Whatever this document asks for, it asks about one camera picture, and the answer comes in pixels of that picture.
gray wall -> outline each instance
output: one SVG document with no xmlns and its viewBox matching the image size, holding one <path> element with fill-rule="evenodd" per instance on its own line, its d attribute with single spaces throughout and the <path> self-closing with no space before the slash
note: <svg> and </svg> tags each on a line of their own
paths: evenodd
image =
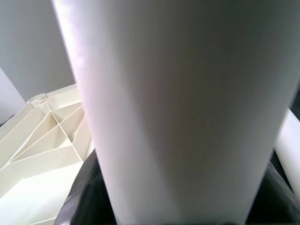
<svg viewBox="0 0 300 225">
<path fill-rule="evenodd" d="M 25 100 L 74 83 L 50 0 L 0 1 L 0 67 Z"/>
</svg>

white cylinder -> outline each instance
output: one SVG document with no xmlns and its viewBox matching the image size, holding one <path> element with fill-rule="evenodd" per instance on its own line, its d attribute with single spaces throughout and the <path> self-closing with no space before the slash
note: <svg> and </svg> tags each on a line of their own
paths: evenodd
<svg viewBox="0 0 300 225">
<path fill-rule="evenodd" d="M 244 223 L 299 80 L 300 2 L 54 7 L 117 222 Z"/>
<path fill-rule="evenodd" d="M 287 110 L 275 150 L 292 190 L 300 200 L 300 122 L 297 117 Z"/>
</svg>

black cloth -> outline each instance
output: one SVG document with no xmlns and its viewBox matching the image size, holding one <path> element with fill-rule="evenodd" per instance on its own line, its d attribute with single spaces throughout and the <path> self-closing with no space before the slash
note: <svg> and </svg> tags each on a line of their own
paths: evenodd
<svg viewBox="0 0 300 225">
<path fill-rule="evenodd" d="M 247 224 L 300 223 L 300 203 L 270 162 Z M 116 224 L 95 151 L 83 163 L 55 225 Z"/>
<path fill-rule="evenodd" d="M 279 173 L 279 175 L 282 177 L 282 179 L 286 182 L 290 190 L 293 191 L 275 151 L 270 161 Z"/>
<path fill-rule="evenodd" d="M 300 223 L 300 202 L 270 162 L 247 224 Z"/>
<path fill-rule="evenodd" d="M 83 163 L 54 224 L 116 224 L 95 150 Z"/>
</svg>

white cardboard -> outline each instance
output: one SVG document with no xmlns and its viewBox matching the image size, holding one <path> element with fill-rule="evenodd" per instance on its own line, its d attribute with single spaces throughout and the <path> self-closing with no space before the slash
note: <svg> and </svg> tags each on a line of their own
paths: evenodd
<svg viewBox="0 0 300 225">
<path fill-rule="evenodd" d="M 47 219 L 47 220 L 43 220 L 41 222 L 37 222 L 31 225 L 53 225 L 55 222 L 56 218 L 52 218 L 52 219 Z"/>
<path fill-rule="evenodd" d="M 81 102 L 78 89 L 71 89 L 58 95 L 54 95 L 48 101 L 46 101 L 51 110 L 72 105 L 78 102 Z"/>
<path fill-rule="evenodd" d="M 64 130 L 70 141 L 73 141 L 73 134 L 77 131 L 84 117 L 84 110 L 82 107 L 77 109 L 69 117 L 60 123 L 61 128 Z"/>
<path fill-rule="evenodd" d="M 293 192 L 300 199 L 300 122 L 289 109 L 275 142 L 275 151 Z"/>
<path fill-rule="evenodd" d="M 2 225 L 29 225 L 55 218 L 82 163 L 21 180 L 0 199 Z"/>
<path fill-rule="evenodd" d="M 84 117 L 73 140 L 73 146 L 83 161 L 88 156 L 87 152 L 90 151 L 90 141 L 90 128 L 86 118 Z"/>
<path fill-rule="evenodd" d="M 36 141 L 33 145 L 31 145 L 28 149 L 22 152 L 19 156 L 17 156 L 14 159 L 14 162 L 48 150 L 56 149 L 60 147 L 66 140 L 67 137 L 64 135 L 60 126 L 57 125 L 48 133 L 46 133 L 42 138 Z"/>
<path fill-rule="evenodd" d="M 39 140 L 42 136 L 48 133 L 57 125 L 56 119 L 53 117 L 51 113 L 49 113 L 37 126 L 37 128 L 33 131 L 33 133 L 29 136 L 28 140 L 15 157 L 19 156 L 23 151 L 25 151 L 28 147 L 30 147 L 33 143 Z"/>
<path fill-rule="evenodd" d="M 80 162 L 82 160 L 69 145 L 12 162 L 8 167 L 24 179 Z"/>
<path fill-rule="evenodd" d="M 2 139 L 0 142 L 0 168 L 14 155 L 15 151 L 44 117 L 44 112 L 36 107 Z"/>
<path fill-rule="evenodd" d="M 84 157 L 84 160 L 92 153 L 92 151 L 95 149 L 95 144 L 93 142 L 93 140 L 90 140 L 89 146 L 88 146 L 88 150 L 86 151 L 86 156 Z"/>
<path fill-rule="evenodd" d="M 58 122 L 62 122 L 65 118 L 67 118 L 69 115 L 71 115 L 77 109 L 79 109 L 81 106 L 82 106 L 82 103 L 79 102 L 79 103 L 75 103 L 75 104 L 72 104 L 72 105 L 69 105 L 66 107 L 62 107 L 62 108 L 53 110 L 52 113 Z"/>
<path fill-rule="evenodd" d="M 58 90 L 54 90 L 54 91 L 48 92 L 47 96 L 48 97 L 52 97 L 54 95 L 58 95 L 58 94 L 61 94 L 63 92 L 66 92 L 66 91 L 69 91 L 69 90 L 72 90 L 72 89 L 77 89 L 77 85 L 76 84 L 72 84 L 72 85 L 69 85 L 67 87 L 64 87 L 64 88 L 61 88 L 61 89 L 58 89 Z"/>
<path fill-rule="evenodd" d="M 0 127 L 0 140 L 2 140 L 8 133 L 20 123 L 24 117 L 31 112 L 33 107 L 31 105 L 26 105 L 22 110 L 20 110 L 15 116 L 13 116 L 9 121 L 7 121 L 2 127 Z"/>
<path fill-rule="evenodd" d="M 8 166 L 0 169 L 0 198 L 16 185 L 21 178 L 16 175 Z"/>
</svg>

